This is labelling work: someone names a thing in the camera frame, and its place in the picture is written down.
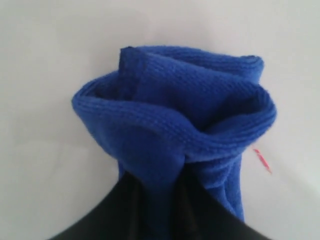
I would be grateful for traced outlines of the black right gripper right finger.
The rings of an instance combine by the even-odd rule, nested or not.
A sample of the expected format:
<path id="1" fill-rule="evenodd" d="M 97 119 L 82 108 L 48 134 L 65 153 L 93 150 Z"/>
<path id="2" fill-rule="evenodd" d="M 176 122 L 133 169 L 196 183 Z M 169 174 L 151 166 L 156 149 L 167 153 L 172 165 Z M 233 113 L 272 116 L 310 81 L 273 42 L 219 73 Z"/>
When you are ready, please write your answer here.
<path id="1" fill-rule="evenodd" d="M 244 222 L 241 160 L 219 166 L 212 161 L 172 165 L 174 240 L 265 240 Z"/>

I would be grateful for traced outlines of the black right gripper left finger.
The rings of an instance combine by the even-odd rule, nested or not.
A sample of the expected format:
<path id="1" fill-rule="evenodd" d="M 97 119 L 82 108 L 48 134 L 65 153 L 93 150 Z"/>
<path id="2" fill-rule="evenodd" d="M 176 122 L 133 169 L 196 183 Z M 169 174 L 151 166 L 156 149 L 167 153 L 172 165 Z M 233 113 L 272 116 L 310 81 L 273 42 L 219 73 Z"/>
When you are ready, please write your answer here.
<path id="1" fill-rule="evenodd" d="M 86 216 L 53 240 L 146 240 L 139 181 L 126 172 Z"/>

